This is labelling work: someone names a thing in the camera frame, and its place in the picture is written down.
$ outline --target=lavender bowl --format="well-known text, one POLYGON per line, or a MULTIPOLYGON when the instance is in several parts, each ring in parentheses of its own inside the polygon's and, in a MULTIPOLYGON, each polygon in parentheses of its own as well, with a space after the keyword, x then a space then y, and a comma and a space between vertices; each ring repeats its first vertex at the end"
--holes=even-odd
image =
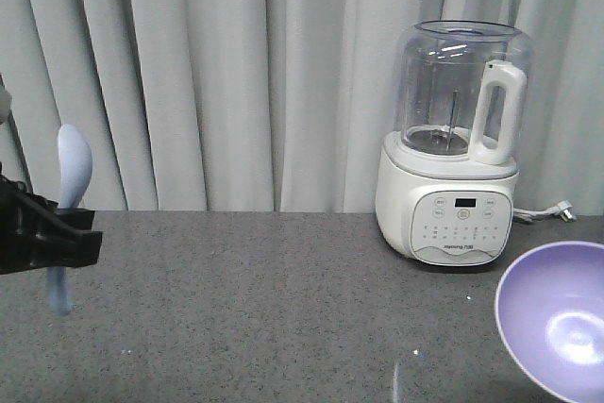
POLYGON ((495 318, 520 368, 559 399, 604 402, 604 245, 536 247, 499 280, 495 318))

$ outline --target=clear plastic jug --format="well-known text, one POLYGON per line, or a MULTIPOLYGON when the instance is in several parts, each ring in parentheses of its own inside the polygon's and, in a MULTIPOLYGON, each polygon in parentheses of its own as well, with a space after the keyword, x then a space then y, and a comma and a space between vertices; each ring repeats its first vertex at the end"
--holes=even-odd
POLYGON ((401 37, 394 130, 416 151, 498 164, 512 155, 532 48, 507 25, 434 21, 401 37))

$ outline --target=light blue spoon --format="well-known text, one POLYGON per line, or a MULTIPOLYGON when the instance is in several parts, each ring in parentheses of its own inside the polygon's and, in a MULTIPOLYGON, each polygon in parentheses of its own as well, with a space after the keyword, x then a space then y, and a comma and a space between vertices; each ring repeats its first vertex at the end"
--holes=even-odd
MULTIPOLYGON (((57 137, 60 166, 59 208, 77 208, 92 176, 92 152, 84 136, 73 125, 63 125, 57 137)), ((48 268, 46 287, 50 308, 66 315, 74 304, 69 296, 66 269, 48 268)))

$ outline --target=power cord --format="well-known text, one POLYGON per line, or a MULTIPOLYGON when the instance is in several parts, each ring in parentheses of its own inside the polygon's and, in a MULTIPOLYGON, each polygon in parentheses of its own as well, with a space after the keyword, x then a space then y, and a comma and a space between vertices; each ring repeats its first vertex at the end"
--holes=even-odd
POLYGON ((577 216, 571 211, 572 208, 573 206, 568 200, 563 200, 562 202, 558 202, 555 206, 543 211, 521 210, 519 208, 514 208, 513 217, 514 219, 525 222, 526 224, 532 224, 534 221, 553 216, 561 217, 564 222, 573 222, 577 220, 577 216))

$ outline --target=granite surface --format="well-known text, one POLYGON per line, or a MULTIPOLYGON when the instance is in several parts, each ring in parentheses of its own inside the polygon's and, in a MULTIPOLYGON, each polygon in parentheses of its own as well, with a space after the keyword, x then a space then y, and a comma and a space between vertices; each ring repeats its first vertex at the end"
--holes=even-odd
POLYGON ((601 217, 515 224, 482 268, 404 259, 371 214, 100 212, 96 266, 52 313, 0 277, 1 402, 549 402, 501 343, 507 265, 601 217))

